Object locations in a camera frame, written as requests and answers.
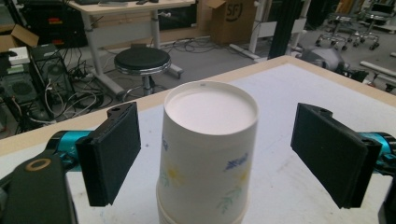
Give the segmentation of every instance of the floor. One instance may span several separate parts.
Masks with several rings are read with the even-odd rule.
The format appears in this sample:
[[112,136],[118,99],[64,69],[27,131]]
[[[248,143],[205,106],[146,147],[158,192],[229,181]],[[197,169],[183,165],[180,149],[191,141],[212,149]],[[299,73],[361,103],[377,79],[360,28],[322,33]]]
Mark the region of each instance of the floor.
[[[364,30],[366,26],[360,23],[349,24],[344,27],[342,31],[348,31],[349,28],[357,30]],[[301,49],[309,49],[315,46],[315,42],[320,34],[326,32],[329,25],[325,22],[323,26],[313,31],[306,31],[300,36],[299,47]],[[365,43],[360,44],[358,47],[348,45],[347,50],[338,50],[337,52],[349,64],[349,68],[356,70],[365,70],[369,72],[366,82],[372,82],[375,77],[375,72],[360,65],[361,61],[375,63],[376,65],[383,66],[389,70],[396,71],[396,58],[390,57],[392,52],[396,52],[394,47],[395,36],[389,34],[387,30],[375,29],[375,32],[380,36],[380,46],[375,50],[369,50],[371,45],[367,40]],[[240,48],[247,49],[248,43],[238,45]],[[212,77],[227,71],[231,71],[240,67],[254,64],[254,61],[246,55],[231,49],[228,46],[218,46],[213,44],[209,37],[201,37],[197,39],[179,40],[174,43],[166,43],[162,45],[163,49],[168,51],[171,55],[172,62],[183,69],[183,74],[180,78],[172,74],[163,74],[154,77],[157,84],[161,84],[168,89],[174,88],[180,84],[200,80],[206,77]],[[322,48],[331,48],[330,43],[322,41]],[[256,48],[256,54],[260,57],[266,57],[269,49],[271,48],[271,38],[261,39]],[[104,65],[104,71],[108,76],[118,82],[123,88],[128,89],[132,86],[140,85],[141,79],[138,77],[125,76],[114,69],[113,59],[115,55],[122,49],[101,50],[101,60]],[[66,106],[58,105],[52,108],[52,112],[58,117],[58,121],[70,119],[76,116],[89,113],[93,110],[104,108],[118,104],[114,94],[109,92],[96,80],[91,78],[91,59],[88,48],[70,49],[64,58],[64,63],[68,69],[72,69],[80,64],[80,71],[78,77],[75,77],[74,85],[77,92],[83,92],[86,97],[82,99],[80,108],[71,108],[67,113],[64,112]],[[386,83],[377,78],[374,82],[376,87],[380,90],[385,90]],[[132,92],[133,95],[128,96],[127,100],[133,100],[141,96],[141,90]],[[391,91],[389,94],[395,94],[396,90]],[[8,113],[7,128],[0,132],[0,139],[13,135],[17,131],[17,123]]]

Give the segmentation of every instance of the desk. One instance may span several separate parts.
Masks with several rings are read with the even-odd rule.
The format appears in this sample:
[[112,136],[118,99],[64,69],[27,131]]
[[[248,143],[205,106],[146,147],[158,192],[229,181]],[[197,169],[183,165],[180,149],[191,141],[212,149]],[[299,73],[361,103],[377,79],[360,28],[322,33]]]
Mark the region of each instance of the desk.
[[[136,2],[128,2],[127,7],[99,7],[97,5],[81,6],[75,2],[70,2],[69,6],[81,12],[85,34],[95,67],[95,76],[114,92],[118,99],[120,99],[125,93],[125,90],[104,74],[99,59],[98,49],[111,44],[123,43],[148,36],[153,36],[154,47],[158,49],[160,47],[160,28],[157,10],[172,7],[187,7],[194,3],[195,0],[160,0],[159,3],[147,2],[140,6],[137,5]],[[92,27],[91,16],[105,16],[142,11],[151,12],[151,21],[124,23],[103,28]],[[180,68],[176,67],[174,64],[171,65],[171,69],[180,70]]]
[[[290,147],[297,103],[317,105],[357,132],[396,136],[396,97],[290,56],[237,69],[210,80],[250,93],[260,108],[243,223],[377,223],[389,176],[373,175],[361,208],[338,209]],[[159,175],[162,91],[137,99],[142,149],[112,206],[89,207],[81,173],[68,173],[80,223],[159,223],[155,185]],[[106,119],[100,110],[0,141],[0,176],[33,157],[60,130],[93,129]]]

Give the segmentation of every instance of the paper cup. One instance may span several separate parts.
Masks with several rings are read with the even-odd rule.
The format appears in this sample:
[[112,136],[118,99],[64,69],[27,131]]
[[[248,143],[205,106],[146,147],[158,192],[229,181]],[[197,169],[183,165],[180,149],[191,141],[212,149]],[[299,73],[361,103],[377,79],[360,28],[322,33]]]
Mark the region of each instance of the paper cup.
[[197,81],[168,93],[157,203],[161,223],[241,223],[258,122],[254,99]]

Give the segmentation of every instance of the cardboard box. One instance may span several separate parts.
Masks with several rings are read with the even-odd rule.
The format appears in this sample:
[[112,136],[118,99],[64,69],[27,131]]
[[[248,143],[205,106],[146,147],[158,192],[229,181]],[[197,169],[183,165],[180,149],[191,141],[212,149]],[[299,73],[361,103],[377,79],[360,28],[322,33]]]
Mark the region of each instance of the cardboard box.
[[23,46],[35,47],[37,43],[38,35],[16,24],[10,35],[0,35],[0,52]]
[[254,0],[208,0],[213,8],[211,40],[220,45],[249,41],[256,16]]

